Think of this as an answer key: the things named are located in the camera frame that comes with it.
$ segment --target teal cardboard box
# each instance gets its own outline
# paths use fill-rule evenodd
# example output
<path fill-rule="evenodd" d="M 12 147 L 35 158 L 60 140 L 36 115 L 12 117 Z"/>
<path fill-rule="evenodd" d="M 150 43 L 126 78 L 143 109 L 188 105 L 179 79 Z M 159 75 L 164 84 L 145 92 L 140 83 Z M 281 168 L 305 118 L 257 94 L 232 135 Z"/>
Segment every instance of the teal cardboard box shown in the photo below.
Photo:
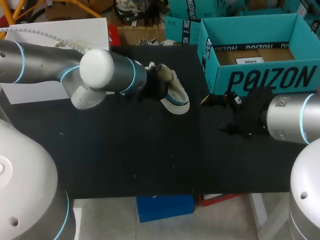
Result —
<path fill-rule="evenodd" d="M 178 19 L 198 21 L 202 18 L 225 17 L 226 0 L 169 0 L 172 16 Z"/>
<path fill-rule="evenodd" d="M 285 3 L 283 5 L 283 12 L 285 14 L 297 13 L 304 18 L 310 10 L 309 6 L 309 0 L 285 0 Z"/>
<path fill-rule="evenodd" d="M 311 13 L 308 13 L 305 17 L 304 20 L 306 24 L 311 28 L 311 31 L 314 32 L 318 37 L 320 36 L 320 15 L 319 16 L 314 16 Z"/>
<path fill-rule="evenodd" d="M 165 16 L 165 39 L 182 44 L 197 45 L 199 41 L 200 23 L 172 17 L 169 11 Z"/>
<path fill-rule="evenodd" d="M 242 58 L 222 64 L 217 57 L 248 53 L 266 57 L 245 64 Z M 296 13 L 203 19 L 197 54 L 209 91 L 217 95 L 246 96 L 256 86 L 275 94 L 309 92 L 320 82 L 320 41 Z"/>
<path fill-rule="evenodd" d="M 280 7 L 249 11 L 248 8 L 245 6 L 244 10 L 238 13 L 238 16 L 272 15 L 272 14 L 284 14 L 284 11 L 282 11 Z"/>

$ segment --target blue box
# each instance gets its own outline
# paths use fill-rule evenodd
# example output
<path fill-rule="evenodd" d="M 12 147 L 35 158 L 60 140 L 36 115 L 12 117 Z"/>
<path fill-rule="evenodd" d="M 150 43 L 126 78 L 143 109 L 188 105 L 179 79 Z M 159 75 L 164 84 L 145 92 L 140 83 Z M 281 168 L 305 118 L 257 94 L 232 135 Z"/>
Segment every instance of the blue box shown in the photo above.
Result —
<path fill-rule="evenodd" d="M 165 16 L 165 39 L 182 44 L 197 45 L 200 34 L 200 23 L 172 17 L 169 11 Z"/>
<path fill-rule="evenodd" d="M 191 195 L 138 196 L 136 205 L 141 223 L 192 214 L 195 210 Z"/>
<path fill-rule="evenodd" d="M 265 48 L 289 48 L 294 60 L 221 65 L 215 52 Z M 320 82 L 320 41 L 296 13 L 203 19 L 197 54 L 209 91 L 217 95 L 246 96 L 255 86 L 275 94 L 310 92 Z"/>
<path fill-rule="evenodd" d="M 202 18 L 225 17 L 225 0 L 169 0 L 172 16 L 178 19 L 200 21 Z"/>

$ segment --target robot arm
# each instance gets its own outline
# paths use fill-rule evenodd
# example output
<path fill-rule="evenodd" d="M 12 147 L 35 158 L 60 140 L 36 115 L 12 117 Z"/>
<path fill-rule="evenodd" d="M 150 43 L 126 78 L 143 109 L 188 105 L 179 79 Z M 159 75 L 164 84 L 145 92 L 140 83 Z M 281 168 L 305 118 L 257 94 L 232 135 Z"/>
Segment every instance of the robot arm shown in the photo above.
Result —
<path fill-rule="evenodd" d="M 98 105 L 106 92 L 161 100 L 168 85 L 156 77 L 158 70 L 146 70 L 137 61 L 104 49 L 83 55 L 73 49 L 0 41 L 0 83 L 59 81 L 78 109 Z"/>
<path fill-rule="evenodd" d="M 233 122 L 220 130 L 245 138 L 270 135 L 278 141 L 310 144 L 320 138 L 320 95 L 281 94 L 268 87 L 252 89 L 244 101 L 235 92 L 209 95 L 204 106 L 230 106 Z"/>

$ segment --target cardboard box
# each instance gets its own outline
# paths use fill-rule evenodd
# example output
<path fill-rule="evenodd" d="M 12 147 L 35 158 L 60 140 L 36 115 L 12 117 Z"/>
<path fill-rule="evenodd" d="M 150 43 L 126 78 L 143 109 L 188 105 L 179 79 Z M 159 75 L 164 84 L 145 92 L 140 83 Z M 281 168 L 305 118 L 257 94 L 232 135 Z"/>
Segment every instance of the cardboard box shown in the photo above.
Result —
<path fill-rule="evenodd" d="M 115 10 L 112 9 L 110 24 L 117 26 L 121 46 L 137 45 L 141 39 L 158 39 L 159 42 L 166 40 L 165 29 L 161 23 L 151 24 L 150 26 L 142 26 L 140 23 L 144 23 L 144 19 L 139 19 L 137 26 L 121 22 Z"/>
<path fill-rule="evenodd" d="M 238 11 L 243 9 L 246 6 L 245 0 L 235 0 L 229 6 L 227 6 L 226 13 L 227 16 L 235 16 Z"/>
<path fill-rule="evenodd" d="M 225 0 L 169 0 L 172 16 L 178 19 L 200 21 L 202 18 L 225 17 Z"/>
<path fill-rule="evenodd" d="M 304 18 L 309 11 L 309 4 L 309 0 L 286 0 L 282 9 L 285 14 L 297 13 Z"/>
<path fill-rule="evenodd" d="M 89 0 L 90 8 L 97 14 L 105 12 L 111 8 L 114 4 L 114 0 Z"/>
<path fill-rule="evenodd" d="M 88 0 L 79 0 L 80 3 L 89 7 Z M 65 2 L 54 2 L 51 6 L 45 8 L 45 17 L 49 21 L 68 20 L 68 19 L 85 19 L 90 14 L 79 6 Z"/>
<path fill-rule="evenodd" d="M 247 7 L 244 7 L 243 11 L 240 11 L 238 16 L 255 16 L 255 15 L 271 15 L 271 14 L 284 14 L 284 11 L 280 7 L 266 8 L 260 10 L 249 11 Z"/>
<path fill-rule="evenodd" d="M 320 16 L 314 16 L 311 13 L 308 13 L 304 20 L 306 24 L 311 28 L 311 31 L 315 33 L 318 37 L 320 36 Z"/>
<path fill-rule="evenodd" d="M 248 2 L 248 9 L 251 10 L 259 10 L 265 9 L 267 7 L 266 0 L 249 0 Z"/>
<path fill-rule="evenodd" d="M 197 45 L 200 23 L 172 17 L 171 12 L 165 16 L 165 38 L 182 44 Z"/>
<path fill-rule="evenodd" d="M 203 19 L 197 53 L 217 95 L 246 96 L 255 86 L 309 92 L 320 82 L 320 41 L 298 14 Z"/>

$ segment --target table leg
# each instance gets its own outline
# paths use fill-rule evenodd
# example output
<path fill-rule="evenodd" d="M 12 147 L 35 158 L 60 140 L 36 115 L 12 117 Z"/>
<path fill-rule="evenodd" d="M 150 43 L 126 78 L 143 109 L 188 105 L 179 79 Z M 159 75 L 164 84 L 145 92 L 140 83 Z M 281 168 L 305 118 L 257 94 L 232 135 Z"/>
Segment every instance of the table leg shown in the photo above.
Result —
<path fill-rule="evenodd" d="M 249 200 L 253 212 L 256 229 L 259 230 L 261 226 L 267 221 L 267 212 L 261 193 L 249 194 Z"/>
<path fill-rule="evenodd" d="M 280 230 L 280 228 L 286 223 L 288 219 L 289 195 L 286 194 L 282 199 L 280 199 L 280 202 L 272 211 L 270 216 L 266 219 L 266 221 L 262 223 L 260 228 L 258 228 L 258 240 L 272 240 L 272 238 L 276 235 L 276 233 Z"/>

